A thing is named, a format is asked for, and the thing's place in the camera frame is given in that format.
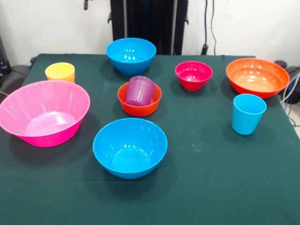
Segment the plastic bowl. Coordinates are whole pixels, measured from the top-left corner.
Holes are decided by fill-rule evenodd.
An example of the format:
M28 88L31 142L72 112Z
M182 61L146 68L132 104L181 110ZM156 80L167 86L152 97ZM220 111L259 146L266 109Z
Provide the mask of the plastic bowl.
M123 38L111 42L106 48L106 54L118 71L135 76L149 67L156 54L156 47L144 39Z
M129 82L123 84L118 90L118 98L124 111L132 116L148 116L154 113L155 110L158 108L159 101L162 97L162 91L160 87L157 84L155 84L155 91L150 100L149 105L134 106L134 105L129 105L125 102L128 85Z
M11 93L0 104L0 126L24 141L51 147L69 140L90 106L88 93L67 81L40 81Z
M212 77L212 69L196 61L180 63L175 68L175 73L181 85L187 90L199 90Z
M276 63L243 58L231 62L226 69L232 87L240 94L269 98L282 91L290 82L289 74Z
M93 151L111 174L124 179L147 175L167 151L167 138L156 124L138 118L116 120L96 135Z

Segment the pink bowl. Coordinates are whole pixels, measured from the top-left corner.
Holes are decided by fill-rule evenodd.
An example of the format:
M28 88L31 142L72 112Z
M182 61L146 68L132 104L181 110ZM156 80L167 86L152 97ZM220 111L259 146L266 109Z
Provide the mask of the pink bowl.
M40 81L11 93L0 104L0 126L24 141L51 147L69 140L90 107L90 97L77 84Z
M212 69L197 61L178 64L175 73L181 85L187 90L199 90L212 77Z

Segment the stacked purple cups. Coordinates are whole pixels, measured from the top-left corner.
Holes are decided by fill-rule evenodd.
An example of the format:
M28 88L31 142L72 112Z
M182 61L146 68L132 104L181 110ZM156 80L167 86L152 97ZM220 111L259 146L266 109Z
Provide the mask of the stacked purple cups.
M129 80L125 102L134 106L146 106L155 91L152 80L145 76L134 76Z

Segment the green tablecloth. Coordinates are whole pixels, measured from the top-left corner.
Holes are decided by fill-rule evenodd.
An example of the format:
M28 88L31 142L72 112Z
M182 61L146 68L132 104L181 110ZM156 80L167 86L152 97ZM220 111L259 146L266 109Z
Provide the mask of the green tablecloth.
M45 80L55 62L75 65L90 110L75 136L33 147L0 131L0 221L3 225L295 225L300 224L300 147L275 97L257 130L231 129L225 68L233 56L156 56L145 75L163 97L146 119L168 138L161 164L138 180L121 180L96 161L92 141L105 124L128 117L117 90L129 80L105 55L39 55L25 83ZM185 91L174 69L185 60L213 68L198 92Z

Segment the orange bowl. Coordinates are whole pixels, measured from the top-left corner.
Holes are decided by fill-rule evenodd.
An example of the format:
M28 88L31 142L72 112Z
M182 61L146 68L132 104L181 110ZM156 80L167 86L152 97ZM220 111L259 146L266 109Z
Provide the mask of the orange bowl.
M155 84L155 91L149 105L133 106L125 103L128 85L129 82L123 84L118 90L118 98L124 111L132 116L148 116L154 113L155 110L158 108L158 104L162 96L162 91L160 87L157 84Z
M276 63L243 58L231 62L226 69L232 87L240 94L269 98L282 91L290 82L289 74Z

